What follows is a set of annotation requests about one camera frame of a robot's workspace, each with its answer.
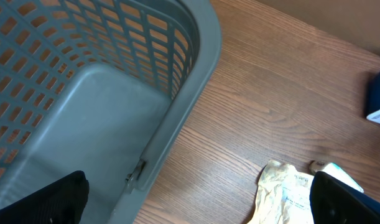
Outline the clear bag beige contents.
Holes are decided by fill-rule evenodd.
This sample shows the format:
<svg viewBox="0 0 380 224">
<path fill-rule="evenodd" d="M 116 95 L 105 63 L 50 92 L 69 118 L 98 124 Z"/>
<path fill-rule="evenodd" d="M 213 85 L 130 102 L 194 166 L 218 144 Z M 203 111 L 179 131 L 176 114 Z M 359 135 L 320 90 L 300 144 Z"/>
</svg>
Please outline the clear bag beige contents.
<svg viewBox="0 0 380 224">
<path fill-rule="evenodd" d="M 313 176 L 270 160 L 257 182 L 252 224 L 314 224 L 310 207 Z"/>
</svg>

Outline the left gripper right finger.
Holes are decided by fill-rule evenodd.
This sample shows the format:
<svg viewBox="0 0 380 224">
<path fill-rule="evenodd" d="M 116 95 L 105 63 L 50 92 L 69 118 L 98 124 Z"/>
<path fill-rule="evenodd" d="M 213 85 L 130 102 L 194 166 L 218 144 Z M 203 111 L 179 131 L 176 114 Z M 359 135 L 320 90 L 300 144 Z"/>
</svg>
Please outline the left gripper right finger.
<svg viewBox="0 0 380 224">
<path fill-rule="evenodd" d="M 315 224 L 380 224 L 380 203 L 331 175 L 318 171 L 310 188 Z"/>
</svg>

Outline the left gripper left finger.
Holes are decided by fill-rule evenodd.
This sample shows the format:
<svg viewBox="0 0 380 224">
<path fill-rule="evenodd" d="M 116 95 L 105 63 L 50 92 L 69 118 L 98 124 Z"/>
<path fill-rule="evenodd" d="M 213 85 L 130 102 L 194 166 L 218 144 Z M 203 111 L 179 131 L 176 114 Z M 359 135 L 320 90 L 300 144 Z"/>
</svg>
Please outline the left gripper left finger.
<svg viewBox="0 0 380 224">
<path fill-rule="evenodd" d="M 81 170 L 0 209 L 0 224 L 78 224 L 90 184 Z"/>
</svg>

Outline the teal white tissue pack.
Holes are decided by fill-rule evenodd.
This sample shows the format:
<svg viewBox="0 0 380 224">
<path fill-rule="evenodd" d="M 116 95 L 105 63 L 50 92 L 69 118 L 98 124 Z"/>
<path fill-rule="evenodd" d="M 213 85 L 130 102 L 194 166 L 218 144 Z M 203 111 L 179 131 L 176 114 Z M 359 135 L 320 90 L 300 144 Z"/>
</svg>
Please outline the teal white tissue pack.
<svg viewBox="0 0 380 224">
<path fill-rule="evenodd" d="M 325 172 L 357 191 L 364 193 L 364 189 L 347 172 L 333 162 L 313 161 L 309 165 L 309 170 L 313 175 L 320 171 Z"/>
</svg>

